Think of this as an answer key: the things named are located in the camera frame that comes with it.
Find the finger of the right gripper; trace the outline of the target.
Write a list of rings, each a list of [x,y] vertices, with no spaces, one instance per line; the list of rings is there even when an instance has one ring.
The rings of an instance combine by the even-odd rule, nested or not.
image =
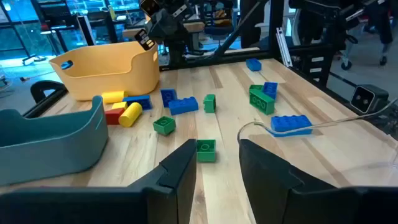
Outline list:
[[[156,0],[140,0],[139,6],[149,17],[162,9]]]
[[[147,35],[145,29],[139,30],[135,34],[134,38],[144,50],[150,50],[155,45],[154,41],[152,41]]]

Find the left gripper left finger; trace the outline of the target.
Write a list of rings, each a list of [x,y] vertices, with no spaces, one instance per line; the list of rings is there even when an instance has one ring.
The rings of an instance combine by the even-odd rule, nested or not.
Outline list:
[[[127,187],[32,187],[1,195],[1,223],[189,223],[197,141]]]

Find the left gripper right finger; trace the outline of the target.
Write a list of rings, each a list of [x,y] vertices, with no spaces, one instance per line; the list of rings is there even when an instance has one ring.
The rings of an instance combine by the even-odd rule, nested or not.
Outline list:
[[[397,223],[397,188],[336,188],[249,139],[239,163],[257,223]]]

